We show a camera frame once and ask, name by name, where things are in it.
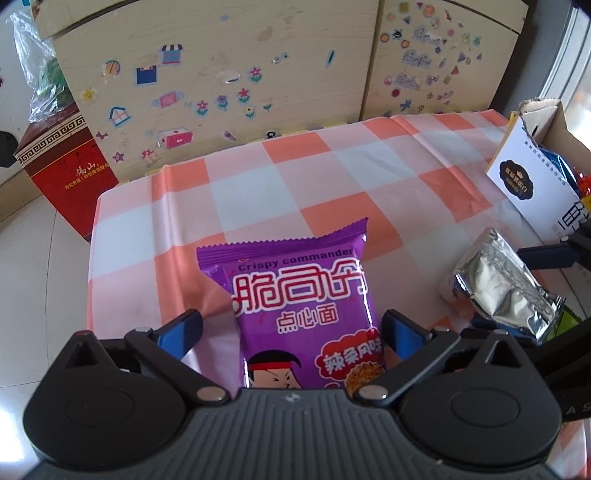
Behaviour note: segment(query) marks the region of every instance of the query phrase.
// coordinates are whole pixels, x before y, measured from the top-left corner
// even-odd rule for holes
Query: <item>cabinet door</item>
[[[268,130],[357,121],[377,12],[378,0],[142,0],[54,46],[100,149],[127,180]]]
[[[508,2],[497,20],[457,2],[385,0],[363,117],[488,108],[527,12],[519,1],[488,3]]]

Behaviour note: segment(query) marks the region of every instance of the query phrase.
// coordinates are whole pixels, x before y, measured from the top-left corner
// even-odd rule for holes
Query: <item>tiled floor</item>
[[[0,223],[0,479],[36,457],[22,412],[70,335],[86,327],[90,246],[39,197]]]

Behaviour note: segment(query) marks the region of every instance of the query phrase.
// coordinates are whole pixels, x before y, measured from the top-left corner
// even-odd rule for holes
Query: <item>red box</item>
[[[47,200],[90,241],[96,202],[119,182],[76,104],[30,124],[14,155]]]

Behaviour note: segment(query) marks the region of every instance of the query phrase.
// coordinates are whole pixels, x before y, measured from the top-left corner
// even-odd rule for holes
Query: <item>snack bag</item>
[[[244,386],[352,394],[384,371],[360,262],[366,226],[197,249],[200,269],[232,295]]]

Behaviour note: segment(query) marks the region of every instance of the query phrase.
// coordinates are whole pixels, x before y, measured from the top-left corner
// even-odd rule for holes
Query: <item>checkered tablecloth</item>
[[[507,120],[494,111],[375,118],[256,142],[166,166],[105,192],[92,233],[89,327],[117,338],[192,307],[204,337],[184,359],[235,390],[230,298],[199,271],[196,247],[319,236],[369,217],[363,266],[376,314],[396,308],[430,327],[465,325],[436,288],[478,235],[517,249],[540,240],[486,177]],[[541,281],[570,288],[558,271]],[[589,425],[566,426],[550,463],[586,474]]]

